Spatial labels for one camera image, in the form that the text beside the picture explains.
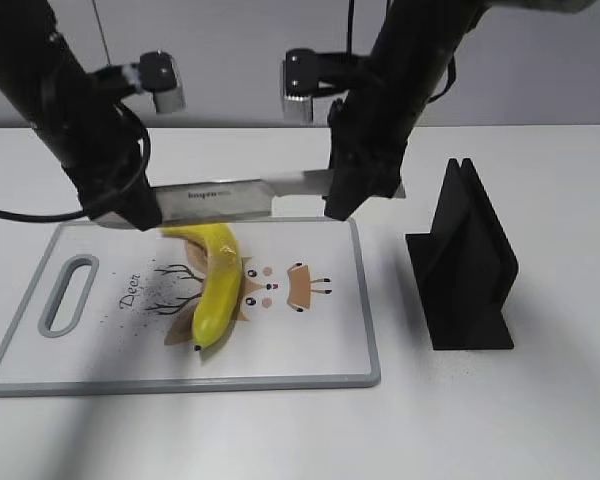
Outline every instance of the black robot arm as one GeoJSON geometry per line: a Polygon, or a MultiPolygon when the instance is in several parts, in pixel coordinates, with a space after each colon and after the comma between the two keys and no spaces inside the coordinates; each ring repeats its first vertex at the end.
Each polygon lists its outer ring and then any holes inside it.
{"type": "Polygon", "coordinates": [[[147,90],[159,111],[174,109],[167,94],[181,89],[171,60],[153,52],[139,63],[88,74],[56,30],[46,0],[0,0],[0,90],[58,158],[84,209],[58,216],[0,211],[0,217],[44,222],[115,211],[141,230],[160,224],[144,173],[149,137],[120,100],[147,90]]]}
{"type": "Polygon", "coordinates": [[[342,220],[372,195],[394,195],[413,127],[464,35],[489,7],[575,13],[594,1],[394,0],[366,57],[307,49],[287,52],[285,113],[311,120],[312,98],[348,90],[328,116],[334,180],[325,215],[342,220]]]}

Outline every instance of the gray wall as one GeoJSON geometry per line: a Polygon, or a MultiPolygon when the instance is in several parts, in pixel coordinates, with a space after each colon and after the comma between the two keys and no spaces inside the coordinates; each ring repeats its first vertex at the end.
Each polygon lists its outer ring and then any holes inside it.
{"type": "MultiPolygon", "coordinates": [[[[343,48],[348,0],[98,0],[114,63],[163,48],[180,67],[186,112],[156,117],[148,97],[131,100],[153,126],[281,125],[279,62],[291,47],[343,48]]],[[[90,0],[53,0],[59,29],[88,70],[104,50],[90,0]]],[[[354,48],[366,53],[384,0],[357,0],[354,48]]],[[[461,45],[458,82],[422,125],[600,124],[600,0],[564,16],[492,10],[461,45]]],[[[317,105],[323,119],[329,101],[317,105]]],[[[0,126],[21,124],[0,95],[0,126]]]]}

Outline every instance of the knife blade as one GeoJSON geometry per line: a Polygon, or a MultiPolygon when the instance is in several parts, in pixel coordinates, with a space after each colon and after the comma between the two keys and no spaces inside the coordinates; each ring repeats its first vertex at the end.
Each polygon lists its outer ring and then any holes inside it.
{"type": "MultiPolygon", "coordinates": [[[[162,210],[162,225],[235,222],[271,216],[273,199],[288,195],[326,196],[333,170],[305,170],[252,180],[153,187],[162,210]]],[[[405,198],[402,184],[393,198],[405,198]]],[[[118,214],[110,212],[94,220],[107,228],[133,228],[118,214]]]]}

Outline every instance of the banana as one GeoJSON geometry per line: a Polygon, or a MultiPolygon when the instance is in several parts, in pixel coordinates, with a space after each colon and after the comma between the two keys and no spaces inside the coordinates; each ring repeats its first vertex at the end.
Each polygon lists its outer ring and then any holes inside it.
{"type": "Polygon", "coordinates": [[[206,288],[193,314],[194,349],[217,342],[229,326],[242,281],[242,259],[238,242],[224,223],[163,227],[166,237],[201,245],[207,252],[206,288]]]}

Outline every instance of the white cutting board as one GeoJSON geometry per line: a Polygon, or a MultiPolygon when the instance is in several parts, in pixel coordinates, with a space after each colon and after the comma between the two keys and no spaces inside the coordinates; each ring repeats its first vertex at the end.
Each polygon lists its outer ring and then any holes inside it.
{"type": "MultiPolygon", "coordinates": [[[[231,229],[244,258],[244,281],[258,289],[240,300],[240,316],[248,320],[233,322],[216,348],[194,352],[175,335],[188,327],[174,323],[190,318],[196,299],[186,299],[200,293],[204,268],[194,265],[183,240],[89,222],[60,226],[0,347],[0,396],[377,383],[355,224],[293,219],[231,229]],[[98,264],[84,308],[68,333],[44,336],[41,315],[63,266],[76,255],[98,264]],[[307,276],[290,274],[292,267],[318,280],[309,297],[307,276]]],[[[54,325],[70,323],[70,307],[59,309],[54,325]]]]}

